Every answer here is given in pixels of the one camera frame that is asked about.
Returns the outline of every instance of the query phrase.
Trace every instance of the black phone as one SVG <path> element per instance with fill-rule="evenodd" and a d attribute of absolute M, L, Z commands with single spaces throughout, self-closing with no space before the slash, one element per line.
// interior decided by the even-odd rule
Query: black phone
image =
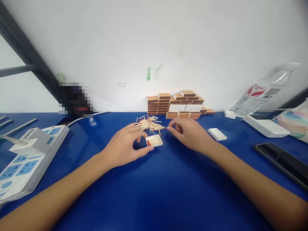
<path fill-rule="evenodd" d="M 254 149 L 308 192 L 308 165 L 274 143 L 257 144 Z"/>

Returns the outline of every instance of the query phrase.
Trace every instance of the hand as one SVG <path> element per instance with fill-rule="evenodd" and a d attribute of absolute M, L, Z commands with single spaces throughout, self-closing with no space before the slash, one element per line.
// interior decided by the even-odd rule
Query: hand
<path fill-rule="evenodd" d="M 110 168 L 128 164 L 154 149 L 151 146 L 138 150 L 133 149 L 134 141 L 139 143 L 142 136 L 148 137 L 139 126 L 129 124 L 118 131 L 98 155 L 103 156 Z"/>
<path fill-rule="evenodd" d="M 219 146 L 204 128 L 192 119 L 175 118 L 169 123 L 167 130 L 188 148 L 205 155 L 208 155 L 213 148 Z"/>

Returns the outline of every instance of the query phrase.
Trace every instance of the finger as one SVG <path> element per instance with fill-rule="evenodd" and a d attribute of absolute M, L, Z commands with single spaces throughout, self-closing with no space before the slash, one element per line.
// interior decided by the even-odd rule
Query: finger
<path fill-rule="evenodd" d="M 173 127 L 167 127 L 168 131 L 171 132 L 172 135 L 174 135 L 179 141 L 183 138 L 183 134 L 179 133 L 177 130 L 175 130 Z"/>
<path fill-rule="evenodd" d="M 148 152 L 150 152 L 152 150 L 154 150 L 154 148 L 152 146 L 148 146 L 148 147 L 145 147 L 145 148 L 135 150 L 135 159 L 138 159 L 142 156 L 145 156 Z"/>
<path fill-rule="evenodd" d="M 182 134 L 183 134 L 183 130 L 182 130 L 182 128 L 181 128 L 180 125 L 176 124 L 176 125 L 175 125 L 175 129 L 176 129 L 179 133 L 182 133 Z"/>
<path fill-rule="evenodd" d="M 135 124 L 129 124 L 129 125 L 127 125 L 126 127 L 122 128 L 122 129 L 130 128 L 130 127 L 133 127 L 133 126 L 135 126 Z"/>
<path fill-rule="evenodd" d="M 178 125 L 181 126 L 185 120 L 187 120 L 187 119 L 175 118 L 175 119 L 173 119 L 173 120 L 169 123 L 169 127 L 173 127 L 175 124 L 178 124 Z"/>
<path fill-rule="evenodd" d="M 142 136 L 144 138 L 148 137 L 148 134 L 146 134 L 146 132 L 144 132 L 144 131 L 141 131 L 140 129 L 138 131 L 131 132 L 130 135 L 131 135 L 133 140 L 141 138 Z"/>
<path fill-rule="evenodd" d="M 138 131 L 138 130 L 140 130 L 140 127 L 137 125 L 137 126 L 126 128 L 125 132 L 130 133 L 130 132 L 134 132 L 134 131 Z"/>

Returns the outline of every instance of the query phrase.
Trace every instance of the power strip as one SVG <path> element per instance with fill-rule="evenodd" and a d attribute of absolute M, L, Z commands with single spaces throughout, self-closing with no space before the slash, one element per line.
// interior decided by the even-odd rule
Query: power strip
<path fill-rule="evenodd" d="M 18 155 L 0 174 L 0 203 L 34 191 L 69 130 L 65 125 L 33 128 L 20 138 L 27 145 L 14 145 L 10 149 Z"/>

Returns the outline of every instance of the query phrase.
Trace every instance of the white device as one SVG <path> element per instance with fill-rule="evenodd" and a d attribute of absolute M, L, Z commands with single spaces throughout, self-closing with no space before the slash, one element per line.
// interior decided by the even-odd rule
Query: white device
<path fill-rule="evenodd" d="M 243 120 L 268 138 L 279 138 L 290 134 L 288 130 L 262 115 L 247 115 Z"/>
<path fill-rule="evenodd" d="M 234 111 L 229 111 L 229 110 L 224 110 L 225 117 L 230 118 L 230 119 L 235 119 L 236 115 Z"/>
<path fill-rule="evenodd" d="M 208 132 L 214 137 L 216 141 L 227 139 L 227 137 L 218 128 L 210 128 Z"/>
<path fill-rule="evenodd" d="M 0 174 L 0 203 L 20 199 L 34 191 L 69 132 L 65 125 L 29 129 L 10 151 L 17 154 Z"/>

